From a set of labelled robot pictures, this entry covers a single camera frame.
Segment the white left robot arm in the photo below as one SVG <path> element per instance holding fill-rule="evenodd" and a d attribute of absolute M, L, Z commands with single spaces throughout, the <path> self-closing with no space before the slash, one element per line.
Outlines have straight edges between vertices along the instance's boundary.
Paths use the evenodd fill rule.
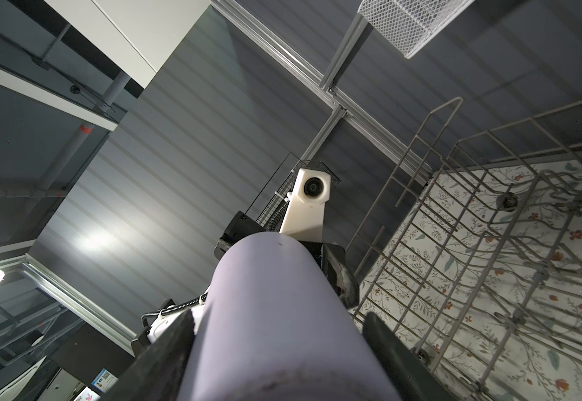
<path fill-rule="evenodd" d="M 244 212 L 237 212 L 231 220 L 222 236 L 219 238 L 214 249 L 214 255 L 221 260 L 230 247 L 243 240 L 245 237 L 254 235 L 259 232 L 272 232 L 279 229 L 281 225 L 267 223 L 261 225 L 256 220 L 248 217 Z M 352 309 L 359 305 L 359 283 L 354 273 L 346 262 L 344 247 L 337 244 L 321 242 L 318 237 L 301 233 L 294 236 L 314 258 L 321 272 L 326 276 L 329 284 L 339 297 L 339 300 L 347 309 Z M 202 322 L 204 313 L 204 304 L 207 300 L 207 293 L 181 303 L 175 304 L 171 299 L 164 302 L 156 312 L 148 312 L 142 315 L 142 330 L 132 339 L 132 351 L 136 357 L 139 357 L 157 339 L 164 334 L 167 329 L 175 323 L 177 318 L 191 312 L 194 321 L 194 331 Z"/>

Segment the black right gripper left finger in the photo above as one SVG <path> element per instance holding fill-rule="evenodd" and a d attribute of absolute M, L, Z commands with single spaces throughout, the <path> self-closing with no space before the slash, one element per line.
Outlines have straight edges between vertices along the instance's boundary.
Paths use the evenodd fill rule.
<path fill-rule="evenodd" d="M 175 400 L 195 340 L 191 312 L 180 315 L 120 379 L 102 400 Z"/>

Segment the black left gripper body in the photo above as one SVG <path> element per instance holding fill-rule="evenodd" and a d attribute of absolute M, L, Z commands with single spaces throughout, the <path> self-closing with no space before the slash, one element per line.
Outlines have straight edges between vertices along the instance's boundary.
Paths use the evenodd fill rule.
<path fill-rule="evenodd" d="M 252 252 L 266 267 L 313 267 L 324 277 L 344 308 L 352 309 L 360 303 L 359 282 L 347 262 L 344 247 L 338 244 L 302 241 L 269 231 L 239 211 L 217 240 L 213 253 L 222 261 L 239 252 Z"/>

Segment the lilac cup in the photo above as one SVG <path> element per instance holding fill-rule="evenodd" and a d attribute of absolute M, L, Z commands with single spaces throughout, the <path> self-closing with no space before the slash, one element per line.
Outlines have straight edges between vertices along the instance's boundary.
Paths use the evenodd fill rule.
<path fill-rule="evenodd" d="M 180 387 L 182 400 L 396 400 L 324 277 L 224 257 Z"/>

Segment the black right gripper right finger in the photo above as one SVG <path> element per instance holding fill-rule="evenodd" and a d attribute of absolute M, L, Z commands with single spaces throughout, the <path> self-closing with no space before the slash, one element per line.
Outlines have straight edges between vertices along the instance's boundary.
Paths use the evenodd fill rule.
<path fill-rule="evenodd" d="M 367 314 L 362 336 L 403 400 L 456 400 L 376 313 Z"/>

